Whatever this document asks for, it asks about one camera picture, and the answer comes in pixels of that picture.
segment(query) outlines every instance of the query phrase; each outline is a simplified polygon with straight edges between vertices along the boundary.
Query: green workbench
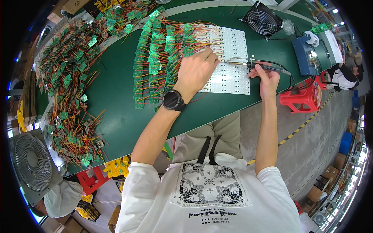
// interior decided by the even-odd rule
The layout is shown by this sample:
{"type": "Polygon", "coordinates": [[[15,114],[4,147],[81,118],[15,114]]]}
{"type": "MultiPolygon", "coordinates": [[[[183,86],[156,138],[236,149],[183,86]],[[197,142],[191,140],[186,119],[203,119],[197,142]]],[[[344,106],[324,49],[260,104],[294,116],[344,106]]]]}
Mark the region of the green workbench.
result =
{"type": "MultiPolygon", "coordinates": [[[[166,9],[177,6],[181,1],[171,1],[164,5],[166,9]]],[[[293,50],[291,38],[282,41],[267,42],[264,37],[254,32],[247,24],[237,20],[242,18],[250,9],[246,6],[237,6],[231,15],[233,7],[221,6],[198,9],[169,16],[167,20],[178,22],[193,22],[202,19],[218,26],[235,28],[245,32],[248,56],[255,55],[256,59],[269,60],[284,65],[293,75],[295,82],[306,79],[300,75],[298,62],[293,50]]],[[[296,16],[275,11],[282,19],[291,19],[301,31],[312,28],[312,24],[296,16]]],[[[105,162],[114,160],[132,153],[132,150],[141,132],[154,116],[153,108],[156,104],[145,104],[144,109],[135,109],[133,99],[133,60],[141,30],[135,30],[121,44],[119,40],[112,44],[103,54],[101,61],[91,67],[91,71],[100,67],[100,75],[86,90],[88,96],[88,112],[99,115],[106,109],[96,132],[109,143],[103,147],[106,156],[105,162]]],[[[285,37],[285,33],[278,32],[273,37],[285,37]]],[[[315,48],[322,69],[330,67],[330,60],[322,45],[315,48]]],[[[277,92],[289,87],[289,76],[281,75],[277,92]]],[[[260,78],[250,79],[250,95],[207,93],[202,99],[190,103],[173,124],[168,138],[193,130],[199,126],[222,118],[235,111],[246,108],[261,101],[259,95],[260,78]]],[[[203,93],[197,93],[194,99],[203,93]]],[[[103,161],[94,162],[92,166],[102,164],[103,161]]],[[[73,164],[68,165],[69,174],[81,171],[73,164]]]]}

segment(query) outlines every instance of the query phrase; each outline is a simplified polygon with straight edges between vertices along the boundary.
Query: blue bin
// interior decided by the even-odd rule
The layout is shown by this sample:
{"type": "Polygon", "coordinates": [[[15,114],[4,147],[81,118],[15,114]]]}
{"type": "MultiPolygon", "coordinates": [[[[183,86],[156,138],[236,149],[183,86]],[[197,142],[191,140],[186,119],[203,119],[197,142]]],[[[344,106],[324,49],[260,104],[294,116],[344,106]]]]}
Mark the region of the blue bin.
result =
{"type": "Polygon", "coordinates": [[[352,107],[360,108],[360,97],[352,97],[352,107]]]}
{"type": "Polygon", "coordinates": [[[341,145],[339,146],[339,153],[347,155],[351,147],[352,133],[344,132],[341,145]]]}

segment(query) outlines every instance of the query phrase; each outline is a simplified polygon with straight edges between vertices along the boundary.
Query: metal fan guard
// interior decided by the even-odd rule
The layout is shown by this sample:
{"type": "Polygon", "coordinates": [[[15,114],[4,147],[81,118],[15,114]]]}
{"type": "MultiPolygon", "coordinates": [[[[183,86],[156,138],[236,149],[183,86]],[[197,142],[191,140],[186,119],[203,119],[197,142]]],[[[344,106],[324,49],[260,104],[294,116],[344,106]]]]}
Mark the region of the metal fan guard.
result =
{"type": "Polygon", "coordinates": [[[30,189],[42,192],[48,188],[51,178],[51,161],[45,144],[31,133],[21,135],[15,146],[15,167],[18,177],[30,189]],[[27,154],[33,151],[37,157],[37,165],[31,166],[27,154]]]}
{"type": "Polygon", "coordinates": [[[246,21],[254,31],[262,35],[271,36],[277,32],[276,21],[264,11],[250,11],[247,14],[246,21]]]}

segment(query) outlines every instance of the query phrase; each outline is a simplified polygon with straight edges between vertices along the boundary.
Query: black watch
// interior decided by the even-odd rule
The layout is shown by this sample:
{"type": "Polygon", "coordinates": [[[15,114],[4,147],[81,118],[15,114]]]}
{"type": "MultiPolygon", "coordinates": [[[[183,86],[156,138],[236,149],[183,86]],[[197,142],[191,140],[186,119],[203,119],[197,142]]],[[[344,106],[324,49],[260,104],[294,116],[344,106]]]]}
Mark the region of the black watch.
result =
{"type": "Polygon", "coordinates": [[[163,94],[162,103],[164,108],[168,110],[183,111],[187,107],[181,98],[181,94],[173,89],[163,94]]]}

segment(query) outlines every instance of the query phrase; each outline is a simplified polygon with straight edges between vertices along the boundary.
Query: hand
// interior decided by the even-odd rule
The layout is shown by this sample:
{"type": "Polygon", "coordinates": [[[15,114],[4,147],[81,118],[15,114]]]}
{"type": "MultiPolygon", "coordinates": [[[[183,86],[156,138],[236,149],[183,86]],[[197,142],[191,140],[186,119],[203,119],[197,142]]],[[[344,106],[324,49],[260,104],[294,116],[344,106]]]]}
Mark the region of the hand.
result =
{"type": "Polygon", "coordinates": [[[182,59],[178,81],[173,89],[180,92],[185,104],[189,103],[193,96],[204,87],[217,64],[219,64],[218,57],[210,48],[182,59]]]}
{"type": "MultiPolygon", "coordinates": [[[[267,62],[257,63],[271,66],[271,64],[267,62]]],[[[263,101],[274,99],[276,97],[276,90],[280,81],[279,73],[275,71],[263,70],[260,65],[256,64],[255,68],[250,70],[248,76],[251,78],[260,76],[260,97],[263,101]]]]}

